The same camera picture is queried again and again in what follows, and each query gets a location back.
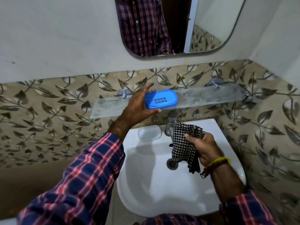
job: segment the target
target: white sink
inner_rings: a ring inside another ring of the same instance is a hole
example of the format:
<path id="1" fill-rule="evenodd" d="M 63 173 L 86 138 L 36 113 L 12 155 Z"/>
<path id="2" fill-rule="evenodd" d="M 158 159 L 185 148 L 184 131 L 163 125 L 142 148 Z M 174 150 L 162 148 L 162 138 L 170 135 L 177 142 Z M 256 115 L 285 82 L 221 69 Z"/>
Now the white sink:
<path id="1" fill-rule="evenodd" d="M 186 124 L 198 125 L 214 135 L 245 184 L 242 165 L 216 121 L 207 119 Z M 137 132 L 138 129 L 131 129 L 124 140 L 126 157 L 117 179 L 120 199 L 128 210 L 144 217 L 162 213 L 198 216 L 218 210 L 220 201 L 210 176 L 202 179 L 198 173 L 189 173 L 185 161 L 180 162 L 176 170 L 168 169 L 167 160 L 172 157 L 170 137 L 162 133 L 158 140 L 141 142 Z"/>

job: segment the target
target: shirt sleeve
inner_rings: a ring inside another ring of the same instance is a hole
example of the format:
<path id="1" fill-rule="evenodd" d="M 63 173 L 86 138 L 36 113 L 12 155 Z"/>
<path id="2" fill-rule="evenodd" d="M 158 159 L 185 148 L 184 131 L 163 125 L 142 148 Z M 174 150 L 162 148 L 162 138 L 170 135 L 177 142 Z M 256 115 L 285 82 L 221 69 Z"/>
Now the shirt sleeve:
<path id="1" fill-rule="evenodd" d="M 268 208 L 248 190 L 245 194 L 230 198 L 220 204 L 225 224 L 275 225 Z"/>
<path id="2" fill-rule="evenodd" d="M 169 33 L 168 33 L 165 18 L 163 16 L 163 8 L 161 6 L 161 1 L 160 0 L 159 0 L 159 4 L 158 4 L 157 8 L 158 8 L 158 10 L 157 10 L 158 11 L 158 16 L 160 18 L 158 34 L 159 34 L 159 37 L 161 38 L 161 46 L 159 48 L 158 53 L 162 54 L 164 51 L 172 53 L 171 39 L 169 37 Z"/>
<path id="3" fill-rule="evenodd" d="M 105 224 L 113 184 L 124 158 L 118 136 L 105 133 L 84 149 L 54 189 L 20 212 L 18 224 Z"/>

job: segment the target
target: blue soap dish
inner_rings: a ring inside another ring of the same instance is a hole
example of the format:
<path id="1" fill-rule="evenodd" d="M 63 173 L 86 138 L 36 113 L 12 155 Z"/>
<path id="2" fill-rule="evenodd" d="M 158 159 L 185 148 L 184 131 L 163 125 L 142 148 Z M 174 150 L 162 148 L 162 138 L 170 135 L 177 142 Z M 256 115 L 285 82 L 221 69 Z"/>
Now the blue soap dish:
<path id="1" fill-rule="evenodd" d="M 168 89 L 158 92 L 151 92 L 145 95 L 145 106 L 148 110 L 162 109 L 177 105 L 177 95 L 174 91 Z"/>

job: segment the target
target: mirror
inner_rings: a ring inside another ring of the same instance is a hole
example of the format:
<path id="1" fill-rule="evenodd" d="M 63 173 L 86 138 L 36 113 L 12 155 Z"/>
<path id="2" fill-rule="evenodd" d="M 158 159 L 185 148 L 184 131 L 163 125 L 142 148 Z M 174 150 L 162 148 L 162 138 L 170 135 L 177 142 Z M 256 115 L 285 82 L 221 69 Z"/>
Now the mirror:
<path id="1" fill-rule="evenodd" d="M 140 57 L 200 53 L 230 36 L 244 0 L 115 0 L 123 43 Z"/>

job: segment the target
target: black and white checkered cloth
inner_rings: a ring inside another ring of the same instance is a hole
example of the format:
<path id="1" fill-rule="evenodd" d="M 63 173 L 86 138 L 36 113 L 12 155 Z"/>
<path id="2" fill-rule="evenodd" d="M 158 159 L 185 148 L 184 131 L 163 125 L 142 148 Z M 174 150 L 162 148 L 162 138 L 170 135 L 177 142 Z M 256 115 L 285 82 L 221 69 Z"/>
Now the black and white checkered cloth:
<path id="1" fill-rule="evenodd" d="M 204 132 L 202 128 L 196 125 L 187 125 L 183 123 L 176 123 L 173 134 L 173 150 L 172 159 L 175 162 L 186 161 L 187 167 L 190 173 L 195 171 L 200 173 L 200 166 L 198 162 L 199 153 L 197 152 L 195 146 L 189 143 L 185 139 L 185 134 L 189 134 L 192 137 L 202 139 Z"/>

